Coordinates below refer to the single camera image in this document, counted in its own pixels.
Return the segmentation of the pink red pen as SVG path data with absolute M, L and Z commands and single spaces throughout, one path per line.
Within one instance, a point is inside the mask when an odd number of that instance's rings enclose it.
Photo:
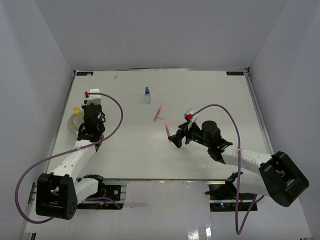
M 170 130 L 169 130 L 169 127 L 168 127 L 167 124 L 165 124 L 165 131 L 166 131 L 166 134 L 167 134 L 168 142 L 171 143 L 172 141 L 169 139 L 169 137 L 171 136 L 170 135 Z

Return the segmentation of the orange pencil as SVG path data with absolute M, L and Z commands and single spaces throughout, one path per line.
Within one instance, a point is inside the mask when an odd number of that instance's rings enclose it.
M 159 108 L 158 108 L 158 110 L 157 110 L 154 118 L 153 118 L 153 121 L 154 121 L 154 122 L 155 122 L 156 120 L 159 120 L 158 117 L 161 117 L 161 116 L 160 116 L 160 113 L 161 113 L 162 108 L 163 108 L 163 105 L 161 104 L 161 105 L 159 106 Z

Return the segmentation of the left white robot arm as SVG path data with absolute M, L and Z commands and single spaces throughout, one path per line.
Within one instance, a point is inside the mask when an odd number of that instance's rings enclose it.
M 78 130 L 74 152 L 50 173 L 42 173 L 37 179 L 35 212 L 39 216 L 70 220 L 77 206 L 92 196 L 99 200 L 105 196 L 106 187 L 99 180 L 77 177 L 89 159 L 98 151 L 104 138 L 105 114 L 100 104 L 83 106 L 84 116 Z

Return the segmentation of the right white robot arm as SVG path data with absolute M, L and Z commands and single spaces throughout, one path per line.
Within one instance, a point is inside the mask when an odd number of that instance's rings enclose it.
M 272 198 L 277 204 L 289 207 L 309 186 L 306 176 L 284 152 L 258 153 L 239 149 L 226 141 L 216 122 L 207 120 L 199 127 L 195 122 L 178 126 L 176 134 L 168 136 L 177 148 L 183 141 L 207 147 L 209 156 L 224 165 L 240 167 L 249 171 L 248 176 L 232 174 L 226 181 L 226 195 L 236 200 L 243 194 L 257 194 Z

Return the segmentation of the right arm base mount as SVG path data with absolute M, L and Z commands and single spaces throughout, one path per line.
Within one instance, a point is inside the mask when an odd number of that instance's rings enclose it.
M 236 185 L 237 173 L 232 173 L 230 177 L 221 183 L 211 182 L 205 194 L 209 197 L 209 206 L 212 213 L 235 212 L 236 210 Z M 239 212 L 246 212 L 254 194 L 239 193 Z

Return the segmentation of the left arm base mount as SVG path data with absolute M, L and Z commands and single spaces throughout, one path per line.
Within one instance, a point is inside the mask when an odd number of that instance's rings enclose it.
M 87 174 L 74 180 L 77 209 L 80 210 L 121 210 L 125 197 L 122 186 L 106 183 L 104 177 Z

